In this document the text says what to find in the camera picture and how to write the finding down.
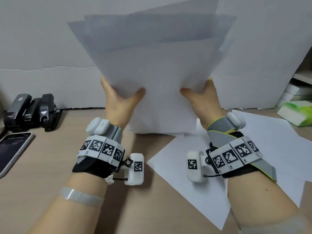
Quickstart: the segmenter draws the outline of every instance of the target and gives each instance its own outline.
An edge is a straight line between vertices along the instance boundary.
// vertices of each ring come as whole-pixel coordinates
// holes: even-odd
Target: hand
[[[132,97],[124,99],[117,94],[103,76],[101,85],[106,95],[106,119],[110,120],[111,124],[124,129],[129,123],[135,107],[143,99],[145,88],[140,88]]]
[[[205,129],[213,121],[223,117],[216,87],[211,78],[206,81],[202,94],[197,94],[189,88],[181,88],[180,93],[191,102],[193,111]]]

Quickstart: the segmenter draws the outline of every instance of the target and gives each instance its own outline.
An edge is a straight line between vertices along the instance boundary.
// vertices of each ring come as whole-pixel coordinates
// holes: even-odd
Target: person's left arm
[[[129,123],[137,104],[145,95],[145,89],[139,89],[132,97],[124,99],[109,85],[104,77],[101,84],[106,95],[106,119],[122,129]],[[103,178],[89,173],[73,173],[66,185],[71,189],[104,198],[107,183]],[[29,234],[91,234],[94,233],[101,207],[93,207],[62,196],[49,205]]]

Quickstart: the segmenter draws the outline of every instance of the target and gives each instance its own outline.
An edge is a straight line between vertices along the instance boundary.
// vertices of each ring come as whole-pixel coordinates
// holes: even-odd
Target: white backdrop
[[[100,73],[67,22],[185,0],[0,0],[0,99],[52,93],[59,107],[102,107]],[[312,0],[220,0],[236,15],[213,72],[225,108],[271,108],[312,45]]]

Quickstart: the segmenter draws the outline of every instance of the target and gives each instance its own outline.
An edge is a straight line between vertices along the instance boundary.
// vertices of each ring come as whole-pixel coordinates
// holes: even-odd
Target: shelf
[[[293,78],[312,85],[312,70],[297,72],[294,74]]]

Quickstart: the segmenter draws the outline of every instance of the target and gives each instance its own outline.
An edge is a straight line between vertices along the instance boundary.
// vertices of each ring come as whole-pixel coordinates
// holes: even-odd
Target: person's left hand
[[[129,123],[135,107],[143,99],[145,88],[140,88],[132,97],[124,99],[117,94],[103,76],[101,85],[106,95],[106,119],[110,120],[111,124],[124,129]]]

